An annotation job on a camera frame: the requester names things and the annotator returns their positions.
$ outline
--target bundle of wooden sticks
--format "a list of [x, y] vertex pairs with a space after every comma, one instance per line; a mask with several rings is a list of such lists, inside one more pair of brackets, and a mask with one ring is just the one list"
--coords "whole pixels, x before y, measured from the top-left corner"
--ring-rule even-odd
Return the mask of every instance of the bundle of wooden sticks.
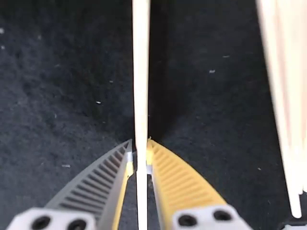
[[292, 215], [307, 191], [307, 1], [257, 0], [283, 169]]

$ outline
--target wooden skewer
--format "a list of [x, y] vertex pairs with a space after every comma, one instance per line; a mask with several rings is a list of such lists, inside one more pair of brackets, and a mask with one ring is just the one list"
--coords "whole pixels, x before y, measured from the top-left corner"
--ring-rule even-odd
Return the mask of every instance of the wooden skewer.
[[304, 183], [302, 2], [257, 0], [272, 101], [292, 215], [302, 216]]
[[150, 0], [132, 0], [135, 142], [138, 158], [137, 200], [140, 230], [147, 229], [148, 66]]

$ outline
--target wooden stick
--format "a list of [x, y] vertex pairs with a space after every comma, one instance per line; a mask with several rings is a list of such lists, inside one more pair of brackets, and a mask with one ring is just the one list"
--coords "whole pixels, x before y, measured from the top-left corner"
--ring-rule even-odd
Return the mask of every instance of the wooden stick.
[[148, 66], [150, 0], [132, 0], [135, 142], [138, 157], [137, 200], [140, 230], [147, 229]]
[[[285, 68], [285, 65], [287, 65], [286, 60], [288, 61], [288, 58], [285, 56], [291, 54], [285, 53], [285, 50], [286, 52], [291, 52], [289, 50], [291, 39], [286, 37], [286, 45], [283, 40], [283, 36], [290, 33], [289, 29], [291, 28], [283, 28], [284, 19], [286, 19], [285, 5], [278, 5], [275, 0], [257, 0], [257, 7], [290, 208], [292, 215], [299, 218], [302, 216], [299, 200], [299, 188], [301, 182], [297, 178], [297, 172], [299, 171], [297, 170], [297, 156], [299, 156], [299, 154], [296, 156], [294, 155], [294, 149], [291, 147], [292, 139], [290, 139], [295, 136], [294, 134], [291, 134], [290, 131], [295, 131], [297, 129], [297, 124], [295, 124], [296, 121], [294, 121], [293, 118], [294, 114], [291, 112], [290, 115], [290, 106], [286, 91], [286, 84], [289, 82], [287, 78], [291, 77], [291, 75], [287, 76], [287, 74], [291, 74], [291, 68]], [[291, 88], [292, 93], [295, 85], [297, 85], [297, 82], [288, 86]]]

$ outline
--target black carpet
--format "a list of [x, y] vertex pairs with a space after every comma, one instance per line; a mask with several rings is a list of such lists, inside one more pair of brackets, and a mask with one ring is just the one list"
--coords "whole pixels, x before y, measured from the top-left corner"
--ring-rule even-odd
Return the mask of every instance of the black carpet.
[[[151, 19], [149, 135], [274, 229], [289, 203], [255, 2], [153, 0]], [[131, 20], [130, 0], [1, 1], [0, 229], [134, 137]]]

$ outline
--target screw hole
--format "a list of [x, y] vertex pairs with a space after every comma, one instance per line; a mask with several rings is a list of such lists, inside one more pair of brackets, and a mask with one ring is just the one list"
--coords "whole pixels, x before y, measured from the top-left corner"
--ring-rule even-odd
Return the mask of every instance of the screw hole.
[[191, 215], [182, 215], [179, 217], [178, 223], [180, 226], [191, 227], [197, 225], [197, 220]]
[[36, 220], [34, 220], [34, 222], [32, 224], [32, 229], [33, 230], [44, 229], [49, 225], [50, 221], [51, 221], [51, 219], [48, 216], [39, 217]]
[[220, 221], [229, 221], [232, 219], [231, 215], [228, 212], [222, 210], [215, 211], [213, 216], [216, 220]]
[[86, 222], [82, 219], [77, 219], [69, 224], [67, 230], [84, 230], [85, 227], [86, 227]]

